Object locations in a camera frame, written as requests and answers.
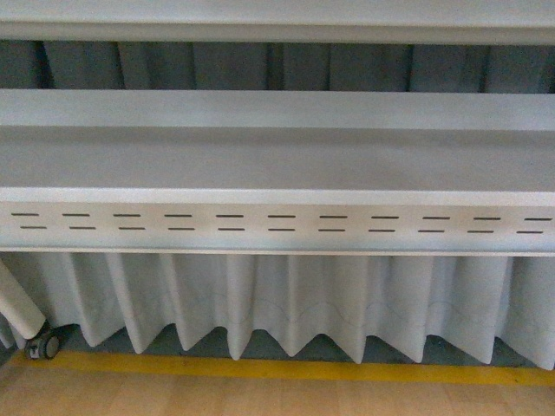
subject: white shelf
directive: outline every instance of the white shelf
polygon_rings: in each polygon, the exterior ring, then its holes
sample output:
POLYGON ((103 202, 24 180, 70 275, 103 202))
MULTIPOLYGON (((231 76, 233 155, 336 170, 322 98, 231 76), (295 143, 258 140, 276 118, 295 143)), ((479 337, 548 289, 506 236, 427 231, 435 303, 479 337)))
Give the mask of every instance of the white shelf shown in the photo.
POLYGON ((555 253, 553 96, 0 99, 2 250, 555 253))
POLYGON ((546 0, 2 0, 0 38, 555 44, 555 4, 546 0))

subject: white tube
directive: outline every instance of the white tube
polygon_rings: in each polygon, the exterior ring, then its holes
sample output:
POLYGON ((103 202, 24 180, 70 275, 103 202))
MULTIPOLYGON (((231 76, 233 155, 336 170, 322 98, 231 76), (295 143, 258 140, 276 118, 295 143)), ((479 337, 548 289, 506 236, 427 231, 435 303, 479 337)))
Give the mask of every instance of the white tube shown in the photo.
POLYGON ((46 318, 0 261, 0 314, 23 336, 31 339, 46 318))

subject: wheel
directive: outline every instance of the wheel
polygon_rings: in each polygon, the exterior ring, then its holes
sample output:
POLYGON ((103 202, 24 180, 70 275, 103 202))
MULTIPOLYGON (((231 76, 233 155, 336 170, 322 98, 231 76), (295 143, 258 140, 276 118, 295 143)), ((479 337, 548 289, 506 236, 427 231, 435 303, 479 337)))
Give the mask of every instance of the wheel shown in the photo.
POLYGON ((41 337, 40 343, 40 355, 41 358, 46 360, 52 360, 58 354, 58 348, 60 347, 60 340, 54 334, 47 333, 41 337))
POLYGON ((25 356, 30 360, 52 360, 58 353, 60 340, 52 331, 39 334, 25 344, 25 356))

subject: yellow floor line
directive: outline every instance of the yellow floor line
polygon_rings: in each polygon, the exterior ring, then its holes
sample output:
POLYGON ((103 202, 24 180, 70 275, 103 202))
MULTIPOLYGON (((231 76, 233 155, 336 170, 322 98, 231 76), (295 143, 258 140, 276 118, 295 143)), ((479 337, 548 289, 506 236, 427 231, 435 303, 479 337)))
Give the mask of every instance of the yellow floor line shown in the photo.
POLYGON ((555 371, 538 368, 456 367, 421 364, 239 360, 167 355, 61 351, 52 361, 30 361, 14 354, 9 366, 87 372, 175 374, 310 380, 371 380, 454 384, 554 386, 555 371))

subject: pleated curtain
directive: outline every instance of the pleated curtain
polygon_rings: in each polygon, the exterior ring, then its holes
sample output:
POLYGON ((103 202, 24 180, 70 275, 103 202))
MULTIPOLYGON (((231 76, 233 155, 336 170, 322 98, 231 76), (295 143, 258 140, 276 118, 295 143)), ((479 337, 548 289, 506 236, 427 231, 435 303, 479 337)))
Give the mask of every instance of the pleated curtain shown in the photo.
MULTIPOLYGON (((555 363, 555 258, 4 253, 55 326, 90 346, 126 328, 137 353, 174 323, 190 349, 227 328, 231 356, 264 329, 289 355, 329 335, 361 362, 376 335, 414 361, 428 335, 476 359, 498 336, 539 367, 555 363)), ((0 339, 13 342, 7 322, 0 339)))

